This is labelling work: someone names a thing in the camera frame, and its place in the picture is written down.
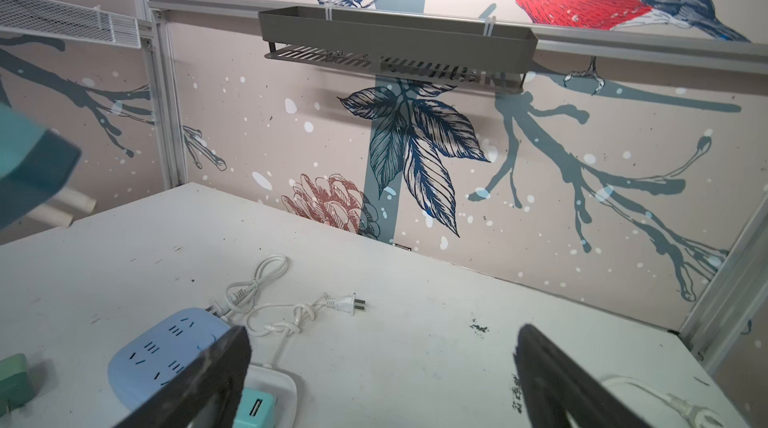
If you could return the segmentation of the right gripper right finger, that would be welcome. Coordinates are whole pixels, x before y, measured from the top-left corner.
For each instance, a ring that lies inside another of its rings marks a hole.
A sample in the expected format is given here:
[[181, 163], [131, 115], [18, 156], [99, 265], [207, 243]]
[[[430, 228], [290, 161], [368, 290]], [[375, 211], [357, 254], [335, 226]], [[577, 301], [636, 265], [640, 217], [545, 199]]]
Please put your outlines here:
[[648, 425], [532, 324], [519, 330], [514, 361], [535, 428]]

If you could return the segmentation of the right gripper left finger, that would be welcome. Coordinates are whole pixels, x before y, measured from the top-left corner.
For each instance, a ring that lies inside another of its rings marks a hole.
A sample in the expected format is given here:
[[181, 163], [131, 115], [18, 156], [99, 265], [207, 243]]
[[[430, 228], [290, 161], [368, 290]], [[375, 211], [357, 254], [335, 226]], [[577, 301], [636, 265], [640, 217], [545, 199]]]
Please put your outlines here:
[[232, 327], [116, 426], [232, 427], [250, 360], [246, 329]]

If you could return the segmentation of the white square power socket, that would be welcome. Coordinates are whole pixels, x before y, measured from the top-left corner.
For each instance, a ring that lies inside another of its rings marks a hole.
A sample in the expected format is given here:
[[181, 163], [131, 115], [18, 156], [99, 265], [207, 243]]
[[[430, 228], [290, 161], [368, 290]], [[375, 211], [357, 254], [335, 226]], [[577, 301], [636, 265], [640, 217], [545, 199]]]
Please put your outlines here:
[[276, 398], [276, 426], [291, 428], [298, 410], [298, 390], [287, 374], [260, 366], [250, 365], [244, 388], [270, 393]]

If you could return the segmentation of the teal plug adapter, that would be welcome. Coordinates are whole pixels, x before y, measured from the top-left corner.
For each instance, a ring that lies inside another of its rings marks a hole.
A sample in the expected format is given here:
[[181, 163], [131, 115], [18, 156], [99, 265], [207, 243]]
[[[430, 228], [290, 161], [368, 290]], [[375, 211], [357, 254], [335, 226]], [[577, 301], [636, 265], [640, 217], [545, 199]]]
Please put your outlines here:
[[266, 392], [244, 388], [233, 421], [233, 428], [274, 428], [276, 398]]

